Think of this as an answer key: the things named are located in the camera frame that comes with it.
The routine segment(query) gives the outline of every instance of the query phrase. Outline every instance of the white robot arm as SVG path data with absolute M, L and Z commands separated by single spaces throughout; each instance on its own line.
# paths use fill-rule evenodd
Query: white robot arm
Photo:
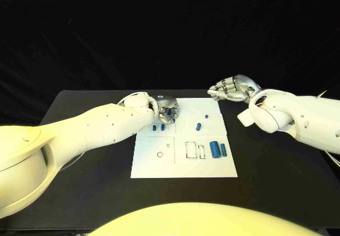
M 249 104 L 237 115 L 245 127 L 255 123 L 268 133 L 286 132 L 299 142 L 340 154 L 340 101 L 262 89 L 243 75 L 221 80 L 207 93 L 214 100 Z
M 56 123 L 37 127 L 0 126 L 0 218 L 36 200 L 76 155 L 118 143 L 157 116 L 162 123 L 173 122 L 177 109 L 174 98 L 152 98 L 138 92 L 118 105 L 99 106 Z

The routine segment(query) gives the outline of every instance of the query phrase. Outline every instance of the white paper sheet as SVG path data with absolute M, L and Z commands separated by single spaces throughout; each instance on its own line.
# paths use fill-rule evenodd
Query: white paper sheet
M 217 102 L 210 98 L 177 98 L 177 102 L 175 123 L 165 124 L 161 131 L 161 123 L 155 120 L 136 133 L 131 178 L 237 177 Z M 211 157 L 211 141 L 224 144 L 226 157 Z M 187 158 L 185 142 L 194 142 L 197 158 Z M 204 159 L 198 145 L 203 145 Z

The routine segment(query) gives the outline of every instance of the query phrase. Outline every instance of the small blue object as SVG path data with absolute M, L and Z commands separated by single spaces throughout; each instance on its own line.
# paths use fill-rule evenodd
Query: small blue object
M 213 158 L 220 158 L 220 152 L 219 152 L 219 147 L 217 147 L 217 142 L 216 141 L 210 142 L 210 150 L 211 150 L 211 157 Z
M 196 130 L 200 131 L 200 123 L 197 123 L 197 127 L 196 127 Z
M 226 156 L 224 144 L 220 144 L 221 156 Z

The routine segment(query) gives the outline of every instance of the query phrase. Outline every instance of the black tabletop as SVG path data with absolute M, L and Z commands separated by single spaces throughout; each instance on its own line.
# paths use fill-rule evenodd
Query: black tabletop
M 41 124 L 116 103 L 132 90 L 62 91 Z M 206 90 L 149 95 L 209 97 Z M 269 213 L 309 228 L 340 227 L 340 182 L 321 152 L 282 132 L 243 127 L 243 102 L 219 101 L 237 178 L 131 179 L 135 136 L 85 153 L 39 199 L 0 220 L 1 229 L 95 229 L 124 214 L 177 202 L 204 202 Z

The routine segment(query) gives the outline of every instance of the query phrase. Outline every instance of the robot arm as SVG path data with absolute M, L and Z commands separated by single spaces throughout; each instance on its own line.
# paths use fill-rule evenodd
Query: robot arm
M 125 97 L 79 116 L 37 127 L 0 127 L 0 218 L 23 209 L 40 196 L 56 173 L 85 151 L 118 143 L 148 126 L 155 117 L 173 122 L 168 107 L 145 92 Z
M 237 115 L 243 126 L 255 123 L 268 133 L 286 132 L 299 142 L 340 154 L 340 101 L 262 89 L 242 75 L 221 80 L 207 93 L 214 100 L 227 99 L 249 104 Z

